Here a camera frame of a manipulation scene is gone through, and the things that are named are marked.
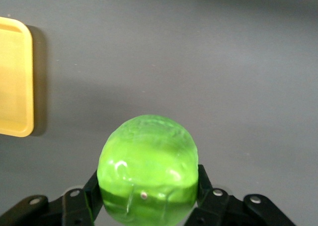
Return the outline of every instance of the yellow plastic container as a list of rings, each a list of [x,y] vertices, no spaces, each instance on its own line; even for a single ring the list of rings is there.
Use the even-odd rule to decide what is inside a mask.
[[[32,36],[0,17],[0,134],[26,137],[34,127]]]

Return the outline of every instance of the gray table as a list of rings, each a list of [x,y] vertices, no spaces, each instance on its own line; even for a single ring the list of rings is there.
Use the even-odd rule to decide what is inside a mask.
[[[213,184],[317,224],[317,10],[317,0],[0,0],[0,16],[32,31],[37,127],[0,136],[0,214],[83,185],[109,134],[153,113],[189,130]],[[105,222],[119,225],[102,210]]]

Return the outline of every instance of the shiny green sphere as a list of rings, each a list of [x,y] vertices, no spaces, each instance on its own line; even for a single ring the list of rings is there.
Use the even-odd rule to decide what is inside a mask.
[[[142,115],[110,135],[97,179],[105,208],[115,220],[127,226],[174,226],[196,200],[197,147],[177,122]]]

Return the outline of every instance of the gray surface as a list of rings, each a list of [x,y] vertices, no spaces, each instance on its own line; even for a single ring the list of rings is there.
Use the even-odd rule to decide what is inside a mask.
[[[213,184],[318,221],[317,0],[0,0],[30,27],[37,129],[0,136],[0,214],[82,185],[109,134],[183,124]],[[96,225],[119,225],[103,211]]]

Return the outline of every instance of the green ball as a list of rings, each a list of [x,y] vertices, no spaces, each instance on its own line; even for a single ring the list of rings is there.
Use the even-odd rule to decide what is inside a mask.
[[[104,206],[115,220],[127,226],[174,226],[196,201],[197,147],[177,122],[142,115],[110,135],[97,179]]]

